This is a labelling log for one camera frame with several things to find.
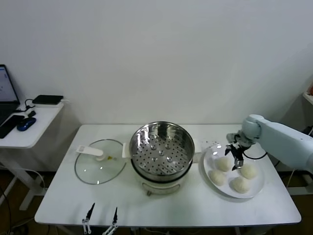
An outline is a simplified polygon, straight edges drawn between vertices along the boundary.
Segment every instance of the glass lid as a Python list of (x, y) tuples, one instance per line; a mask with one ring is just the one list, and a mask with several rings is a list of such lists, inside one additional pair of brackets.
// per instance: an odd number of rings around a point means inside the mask
[(79, 154), (75, 162), (76, 176), (84, 183), (98, 185), (106, 183), (121, 173), (126, 161), (122, 158), (123, 144), (116, 140), (99, 140), (89, 147), (101, 149), (103, 155), (96, 157)]

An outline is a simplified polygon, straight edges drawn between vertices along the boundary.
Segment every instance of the black phone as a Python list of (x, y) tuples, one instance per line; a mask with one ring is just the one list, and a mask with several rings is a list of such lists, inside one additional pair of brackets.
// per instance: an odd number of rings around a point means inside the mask
[(13, 115), (6, 121), (2, 126), (0, 126), (0, 139), (6, 137), (14, 127), (17, 126), (25, 117), (21, 115)]
[(63, 99), (62, 95), (44, 95), (41, 94), (33, 100), (33, 104), (50, 104), (56, 105)]

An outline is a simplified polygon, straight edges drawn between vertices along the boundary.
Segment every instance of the blue mouse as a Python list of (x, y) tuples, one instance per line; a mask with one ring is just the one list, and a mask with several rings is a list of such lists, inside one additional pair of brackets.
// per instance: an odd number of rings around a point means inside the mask
[(31, 127), (37, 119), (33, 118), (33, 117), (27, 117), (25, 119), (23, 119), (17, 126), (16, 128), (19, 131), (26, 131), (29, 127)]

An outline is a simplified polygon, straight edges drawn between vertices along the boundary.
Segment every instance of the small white desk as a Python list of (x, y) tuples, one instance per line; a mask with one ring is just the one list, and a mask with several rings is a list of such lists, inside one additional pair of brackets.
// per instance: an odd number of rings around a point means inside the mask
[[(81, 226), (95, 202), (90, 224), (109, 226), (115, 207), (118, 225), (125, 227), (221, 227), (298, 223), (301, 215), (268, 157), (258, 163), (265, 173), (263, 190), (252, 199), (222, 195), (203, 174), (202, 164), (193, 164), (185, 185), (168, 195), (151, 195), (139, 185), (131, 164), (115, 179), (101, 185), (87, 185), (78, 180), (74, 163), (78, 145), (100, 139), (130, 140), (140, 125), (83, 125), (65, 155), (38, 211), (38, 223)], [(201, 141), (226, 144), (226, 134), (237, 132), (240, 125), (183, 125)], [(251, 156), (264, 151), (259, 145)]]
[(8, 194), (17, 178), (29, 188), (29, 192), (22, 202), (20, 210), (26, 210), (34, 196), (43, 196), (45, 194), (45, 189), (40, 187), (40, 178), (33, 180), (26, 171), (17, 169), (21, 168), (21, 166), (5, 149), (33, 147), (62, 108), (62, 103), (52, 106), (51, 108), (35, 107), (36, 115), (34, 117), (37, 121), (28, 130), (21, 132), (14, 128), (4, 139), (0, 139), (0, 162), (15, 175), (4, 193), (6, 195)]

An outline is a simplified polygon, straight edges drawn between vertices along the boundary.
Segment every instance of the laptop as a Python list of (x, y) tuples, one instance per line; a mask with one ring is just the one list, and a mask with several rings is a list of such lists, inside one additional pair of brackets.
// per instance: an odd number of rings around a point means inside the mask
[(0, 125), (15, 111), (20, 101), (5, 65), (0, 65)]

